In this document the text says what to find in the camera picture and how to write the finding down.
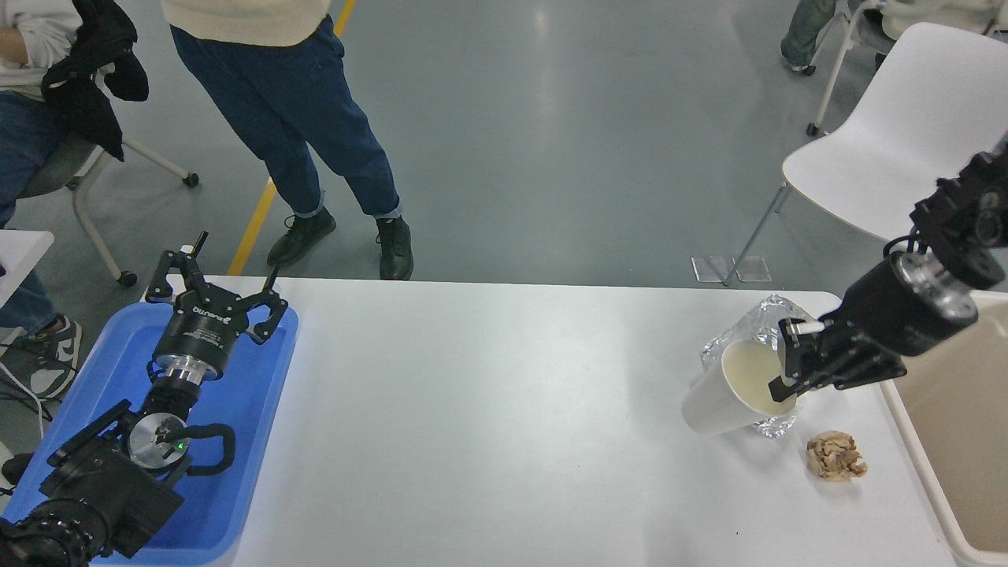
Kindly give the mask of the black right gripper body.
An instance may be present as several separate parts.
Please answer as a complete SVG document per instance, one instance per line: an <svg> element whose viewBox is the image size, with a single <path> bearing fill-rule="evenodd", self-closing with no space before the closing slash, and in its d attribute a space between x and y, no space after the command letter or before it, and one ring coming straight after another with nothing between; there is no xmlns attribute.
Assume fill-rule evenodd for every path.
<svg viewBox="0 0 1008 567"><path fill-rule="evenodd" d="M958 315L940 305L926 261L882 261L852 284L839 307L849 323L886 350L921 355L958 334Z"/></svg>

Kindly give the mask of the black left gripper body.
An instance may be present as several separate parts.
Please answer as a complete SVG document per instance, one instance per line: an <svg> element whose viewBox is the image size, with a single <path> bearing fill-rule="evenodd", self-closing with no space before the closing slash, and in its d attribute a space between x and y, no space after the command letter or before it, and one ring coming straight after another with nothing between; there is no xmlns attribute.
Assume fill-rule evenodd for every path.
<svg viewBox="0 0 1008 567"><path fill-rule="evenodd" d="M152 360L167 369L170 360L188 356L204 362L211 372L223 372L248 324L239 301L238 295L212 295L208 302L197 295L177 295Z"/></svg>

